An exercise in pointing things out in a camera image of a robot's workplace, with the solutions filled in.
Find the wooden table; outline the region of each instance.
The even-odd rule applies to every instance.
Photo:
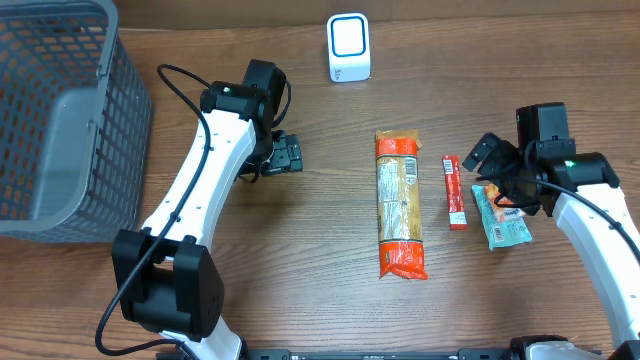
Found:
[[[299,135],[305,171],[235,184],[213,251],[223,316],[250,347],[435,351],[557,333],[610,352],[600,301],[551,219],[527,219],[532,244],[489,252],[465,172],[470,228],[448,230],[441,156],[466,156],[487,131],[515,143],[517,107],[564,101],[579,152],[607,156],[640,221],[639,28],[634,12],[377,23],[372,78],[341,85],[329,81],[323,26],[123,32],[156,111],[141,219],[196,127],[156,66],[240,82],[251,58],[274,61],[293,84],[282,128]],[[198,99],[199,84],[172,79]],[[414,127],[431,278],[379,279],[373,136]],[[2,240],[0,358],[100,358],[94,331],[115,291],[109,251]],[[110,347],[153,338],[118,312],[105,334]]]

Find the plastic packaging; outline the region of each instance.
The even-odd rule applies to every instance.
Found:
[[[424,270],[418,130],[376,132],[380,277],[427,279]]]
[[[467,218],[464,215],[464,200],[462,199],[460,157],[458,155],[445,155],[442,157],[442,165],[444,167],[444,181],[447,186],[449,228],[451,230],[466,230]]]
[[[493,251],[497,247],[509,247],[533,240],[524,219],[496,221],[483,186],[473,185],[471,186],[471,191],[478,204],[478,210],[482,214],[482,226],[489,240],[489,250]]]
[[[487,195],[489,205],[493,210],[493,216],[497,222],[509,221],[524,217],[525,212],[522,209],[501,208],[496,205],[495,200],[500,196],[500,190],[494,184],[488,184],[484,186],[484,193]],[[513,205],[513,201],[506,197],[503,197],[498,201],[501,205]]]

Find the red snack stick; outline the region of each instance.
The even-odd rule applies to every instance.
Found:
[[[447,202],[449,203],[449,227],[451,230],[466,230],[467,218],[464,215],[462,185],[460,182],[460,157],[445,155],[442,157],[444,181],[447,184]]]

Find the spaghetti package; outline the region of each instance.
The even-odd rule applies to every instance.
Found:
[[[380,277],[427,279],[424,270],[418,130],[376,132]]]

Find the white device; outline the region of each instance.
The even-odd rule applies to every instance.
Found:
[[[360,13],[338,14],[327,21],[329,76],[334,82],[371,76],[369,21]]]

